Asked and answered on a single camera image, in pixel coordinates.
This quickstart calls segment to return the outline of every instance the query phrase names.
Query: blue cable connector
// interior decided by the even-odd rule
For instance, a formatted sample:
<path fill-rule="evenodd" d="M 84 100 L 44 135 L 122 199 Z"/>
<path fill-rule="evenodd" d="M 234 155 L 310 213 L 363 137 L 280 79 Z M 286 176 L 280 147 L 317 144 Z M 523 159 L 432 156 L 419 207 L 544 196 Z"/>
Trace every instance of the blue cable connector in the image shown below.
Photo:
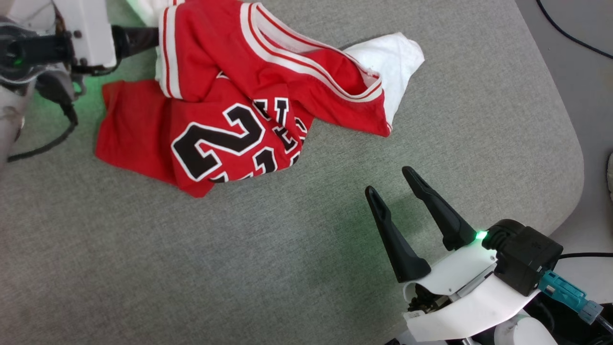
<path fill-rule="evenodd" d="M 538 289 L 547 296 L 561 302 L 576 311 L 579 317 L 591 325 L 594 320 L 600 315 L 603 307 L 594 302 L 588 301 L 585 297 L 587 294 L 581 289 L 564 280 L 553 271 L 546 271 Z"/>

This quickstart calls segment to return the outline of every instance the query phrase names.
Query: red basketball jersey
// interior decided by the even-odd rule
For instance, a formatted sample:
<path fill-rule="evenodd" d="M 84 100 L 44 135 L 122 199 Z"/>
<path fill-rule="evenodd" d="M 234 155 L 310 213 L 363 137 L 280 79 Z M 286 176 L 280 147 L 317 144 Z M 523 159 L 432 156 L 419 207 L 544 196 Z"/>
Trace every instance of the red basketball jersey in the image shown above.
<path fill-rule="evenodd" d="M 381 76 L 259 3 L 187 0 L 159 27 L 159 85 L 103 89 L 96 155 L 107 163 L 201 197 L 295 164 L 314 118 L 390 134 Z"/>

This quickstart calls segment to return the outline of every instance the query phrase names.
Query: jersey number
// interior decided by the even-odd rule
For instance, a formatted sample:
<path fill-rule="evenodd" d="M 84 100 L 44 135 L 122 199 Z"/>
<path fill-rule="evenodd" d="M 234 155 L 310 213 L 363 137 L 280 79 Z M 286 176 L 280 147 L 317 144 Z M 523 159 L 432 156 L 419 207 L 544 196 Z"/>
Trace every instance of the jersey number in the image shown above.
<path fill-rule="evenodd" d="M 233 132 L 211 126 L 191 122 L 187 129 L 172 143 L 175 157 L 190 179 L 199 182 L 222 164 L 214 150 L 203 150 L 204 143 L 215 149 L 242 156 L 264 138 L 264 127 L 251 108 L 242 104 L 234 104 L 223 112 L 230 126 L 240 127 Z M 274 151 L 265 148 L 253 156 L 256 170 L 270 173 L 276 170 Z"/>

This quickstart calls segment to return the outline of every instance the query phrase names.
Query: black cable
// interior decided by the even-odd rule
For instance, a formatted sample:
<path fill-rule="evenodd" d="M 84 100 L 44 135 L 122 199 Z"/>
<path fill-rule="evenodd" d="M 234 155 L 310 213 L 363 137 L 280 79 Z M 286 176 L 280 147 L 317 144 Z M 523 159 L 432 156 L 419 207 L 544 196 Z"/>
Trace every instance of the black cable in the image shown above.
<path fill-rule="evenodd" d="M 570 254 L 560 255 L 560 260 L 563 258 L 613 258 L 613 253 L 598 253 L 598 252 L 570 253 Z"/>
<path fill-rule="evenodd" d="M 32 151 L 23 152 L 23 153 L 9 156 L 9 158 L 7 159 L 7 162 L 11 163 L 14 161 L 22 160 L 25 158 L 30 158 L 36 155 L 40 155 L 41 153 L 45 153 L 51 150 L 52 148 L 56 147 L 57 145 L 60 145 L 62 142 L 64 142 L 68 138 L 68 136 L 75 130 L 75 127 L 78 125 L 77 113 L 75 112 L 74 106 L 72 104 L 60 104 L 59 106 L 62 107 L 62 111 L 64 112 L 64 115 L 66 115 L 66 117 L 68 117 L 68 120 L 70 121 L 70 125 L 68 126 L 66 131 L 64 131 L 62 135 L 60 135 L 59 137 L 57 137 L 56 139 L 54 139 L 53 141 L 51 141 L 50 143 L 48 143 L 47 145 L 43 147 L 39 147 L 38 149 L 34 149 Z"/>
<path fill-rule="evenodd" d="M 611 345 L 611 344 L 613 344 L 613 336 L 603 335 L 603 336 L 599 336 L 598 338 L 592 340 L 586 345 Z"/>
<path fill-rule="evenodd" d="M 554 330 L 555 330 L 555 319 L 554 319 L 554 315 L 551 314 L 551 311 L 549 311 L 549 308 L 547 308 L 547 306 L 545 304 L 543 304 L 543 302 L 541 302 L 541 300 L 536 297 L 534 299 L 535 304 L 541 308 L 541 310 L 543 311 L 543 314 L 545 314 L 545 316 L 547 317 L 547 321 L 549 322 L 549 333 L 554 334 Z"/>
<path fill-rule="evenodd" d="M 554 26 L 554 28 L 555 28 L 557 31 L 559 31 L 561 34 L 563 34 L 563 35 L 564 35 L 566 38 L 568 38 L 569 40 L 571 40 L 571 41 L 573 41 L 573 42 L 575 42 L 575 43 L 577 43 L 577 44 L 581 44 L 581 45 L 582 45 L 582 46 L 584 46 L 585 48 L 588 48 L 589 50 L 592 50 L 592 51 L 594 51 L 594 52 L 596 52 L 596 53 L 599 53 L 599 54 L 600 54 L 600 55 L 602 55 L 602 56 L 606 56 L 606 57 L 608 57 L 609 59 L 613 59 L 613 55 L 608 54 L 608 53 L 605 53 L 605 52 L 603 52 L 602 50 L 600 50 L 600 49 L 598 49 L 598 48 L 594 48 L 594 47 L 592 47 L 591 45 L 589 45 L 589 44 L 587 44 L 587 43 L 585 43 L 585 42 L 582 42 L 582 41 L 580 41 L 580 40 L 576 39 L 575 37 L 572 37 L 572 36 L 571 36 L 571 35 L 569 35 L 568 33 L 566 33 L 566 31 L 562 30 L 562 28 L 561 28 L 561 27 L 559 27 L 559 26 L 558 26 L 558 25 L 557 25 L 557 24 L 554 22 L 554 20 L 553 20 L 553 19 L 551 19 L 551 17 L 549 16 L 549 13 L 547 13 L 547 11 L 545 10 L 545 7 L 543 7 L 543 4 L 542 4 L 541 0 L 536 0 L 536 3 L 538 4 L 538 7 L 541 9 L 541 12 L 543 13 L 543 15 L 545 15 L 545 18 L 547 18 L 547 20 L 549 20 L 549 23 L 551 23 L 551 25 L 553 25 L 553 26 Z"/>

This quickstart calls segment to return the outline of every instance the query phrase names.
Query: robotic arm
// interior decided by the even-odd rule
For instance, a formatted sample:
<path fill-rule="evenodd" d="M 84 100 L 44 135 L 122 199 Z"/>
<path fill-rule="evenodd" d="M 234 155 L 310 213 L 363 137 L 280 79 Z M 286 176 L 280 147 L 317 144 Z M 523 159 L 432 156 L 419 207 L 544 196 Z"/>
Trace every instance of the robotic arm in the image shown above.
<path fill-rule="evenodd" d="M 7 160 L 42 153 L 74 130 L 78 121 L 72 103 L 86 94 L 86 76 L 109 74 L 122 59 L 158 45 L 157 28 L 112 26 L 105 0 L 20 0 L 4 10 L 8 12 L 0 14 L 0 171 Z M 45 147 L 7 159 L 34 90 L 59 104 L 70 126 Z"/>
<path fill-rule="evenodd" d="M 495 345 L 555 345 L 545 326 L 522 311 L 539 292 L 613 333 L 600 316 L 603 307 L 553 272 L 561 245 L 509 219 L 477 232 L 413 168 L 405 166 L 402 173 L 451 252 L 431 267 L 398 231 L 377 191 L 366 188 L 396 279 L 404 283 L 408 309 L 403 316 L 418 342 L 461 339 L 462 344 L 477 344 L 472 336 L 495 327 Z"/>

